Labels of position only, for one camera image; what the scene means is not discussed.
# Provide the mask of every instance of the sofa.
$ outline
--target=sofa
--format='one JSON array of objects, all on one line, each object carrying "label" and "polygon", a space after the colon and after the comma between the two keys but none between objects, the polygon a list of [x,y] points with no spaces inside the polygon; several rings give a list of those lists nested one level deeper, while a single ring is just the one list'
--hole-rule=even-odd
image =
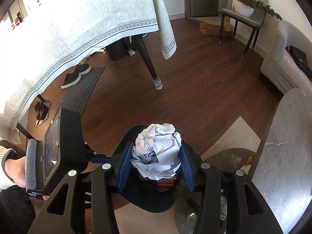
[{"label": "sofa", "polygon": [[293,88],[303,89],[312,97],[312,82],[297,67],[285,47],[294,46],[304,51],[312,70],[312,43],[294,25],[282,20],[278,23],[277,32],[269,52],[261,66],[264,74],[283,94]]}]

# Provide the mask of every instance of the green plant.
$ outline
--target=green plant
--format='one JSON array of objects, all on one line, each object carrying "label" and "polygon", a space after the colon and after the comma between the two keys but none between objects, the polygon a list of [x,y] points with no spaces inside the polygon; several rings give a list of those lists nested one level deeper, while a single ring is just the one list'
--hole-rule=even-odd
[{"label": "green plant", "polygon": [[280,14],[277,14],[274,9],[271,8],[270,5],[265,5],[263,2],[261,2],[260,0],[237,0],[251,8],[254,9],[260,9],[264,12],[267,12],[268,14],[270,14],[270,16],[272,18],[276,18],[276,19],[280,19],[283,20],[282,17],[280,16]]}]

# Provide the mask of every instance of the black leather bag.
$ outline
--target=black leather bag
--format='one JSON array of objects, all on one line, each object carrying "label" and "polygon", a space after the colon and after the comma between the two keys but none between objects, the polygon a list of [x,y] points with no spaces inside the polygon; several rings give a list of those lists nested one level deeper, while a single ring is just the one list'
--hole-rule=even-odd
[{"label": "black leather bag", "polygon": [[309,78],[309,80],[312,80],[312,71],[310,70],[308,66],[307,57],[305,55],[305,52],[301,51],[300,49],[290,46],[290,54],[291,57],[294,59],[294,62],[300,68],[300,70],[305,73],[305,75]]}]

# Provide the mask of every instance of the gray ribbed grip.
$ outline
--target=gray ribbed grip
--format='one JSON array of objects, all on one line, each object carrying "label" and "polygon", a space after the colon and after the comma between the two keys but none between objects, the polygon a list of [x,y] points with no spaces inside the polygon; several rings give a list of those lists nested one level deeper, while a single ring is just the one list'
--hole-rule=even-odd
[{"label": "gray ribbed grip", "polygon": [[36,148],[37,141],[29,139],[26,151],[26,190],[36,188]]}]

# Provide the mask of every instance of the scratched gray surface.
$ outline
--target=scratched gray surface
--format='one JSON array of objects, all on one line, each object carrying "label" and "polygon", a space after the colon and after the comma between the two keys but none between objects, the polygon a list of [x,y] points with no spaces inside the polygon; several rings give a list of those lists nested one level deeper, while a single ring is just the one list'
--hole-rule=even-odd
[{"label": "scratched gray surface", "polygon": [[311,113],[312,99],[303,90],[284,95],[252,178],[284,234],[312,199]]}]

